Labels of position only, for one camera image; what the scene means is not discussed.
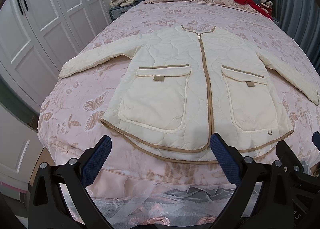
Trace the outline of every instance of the cream quilted jacket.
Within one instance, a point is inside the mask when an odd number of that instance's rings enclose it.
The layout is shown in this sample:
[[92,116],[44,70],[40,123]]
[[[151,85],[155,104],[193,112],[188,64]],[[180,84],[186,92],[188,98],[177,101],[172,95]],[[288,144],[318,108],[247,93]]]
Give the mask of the cream quilted jacket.
[[293,127],[266,67],[319,104],[317,86],[294,68],[219,27],[177,25],[122,38],[71,59],[60,78],[119,55],[132,60],[101,121],[165,160],[216,163],[214,132],[253,158],[289,136]]

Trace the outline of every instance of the red cloth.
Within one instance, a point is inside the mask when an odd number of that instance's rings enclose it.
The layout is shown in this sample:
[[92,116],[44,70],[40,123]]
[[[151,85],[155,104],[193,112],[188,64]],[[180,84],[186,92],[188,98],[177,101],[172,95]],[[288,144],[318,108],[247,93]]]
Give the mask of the red cloth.
[[272,17],[269,16],[265,11],[263,11],[261,9],[261,7],[259,7],[255,2],[253,2],[253,0],[234,0],[234,1],[241,4],[241,5],[248,4],[253,9],[256,9],[260,14],[262,14],[263,16],[268,17],[269,19],[272,20]]

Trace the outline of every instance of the gray curtain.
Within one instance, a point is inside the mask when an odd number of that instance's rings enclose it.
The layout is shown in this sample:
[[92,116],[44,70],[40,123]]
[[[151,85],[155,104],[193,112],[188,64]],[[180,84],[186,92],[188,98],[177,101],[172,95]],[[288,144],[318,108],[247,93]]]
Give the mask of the gray curtain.
[[274,0],[279,27],[299,44],[320,73],[320,8],[315,0]]

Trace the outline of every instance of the white wardrobe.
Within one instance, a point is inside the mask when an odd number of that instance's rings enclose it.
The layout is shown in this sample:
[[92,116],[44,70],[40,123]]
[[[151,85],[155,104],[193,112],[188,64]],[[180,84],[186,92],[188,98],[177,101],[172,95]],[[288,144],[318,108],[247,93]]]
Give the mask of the white wardrobe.
[[6,0],[0,10],[0,75],[36,112],[62,65],[111,23],[111,0]]

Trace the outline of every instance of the pink bedsheet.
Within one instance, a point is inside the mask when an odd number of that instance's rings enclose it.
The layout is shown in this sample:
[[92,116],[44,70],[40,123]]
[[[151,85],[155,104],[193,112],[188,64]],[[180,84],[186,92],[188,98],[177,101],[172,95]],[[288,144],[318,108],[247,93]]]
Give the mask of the pink bedsheet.
[[[140,3],[110,24],[84,50],[175,24],[191,30],[222,27],[272,52],[319,85],[320,78],[305,53],[271,20],[259,14],[197,2]],[[228,183],[219,165],[177,164],[156,159],[133,148],[99,122],[129,62],[125,56],[119,56],[60,80],[46,98],[41,107],[38,137],[56,164],[79,157],[107,134],[113,143],[111,154],[94,184],[88,187],[95,197],[133,196],[138,193],[138,187],[134,187],[137,184],[141,191],[157,184],[154,191],[164,192],[167,187]],[[312,166],[320,161],[319,151],[311,142],[313,132],[319,131],[319,107],[277,73],[270,73],[294,127],[286,142],[300,160]],[[273,150],[259,161],[272,163],[275,159]]]

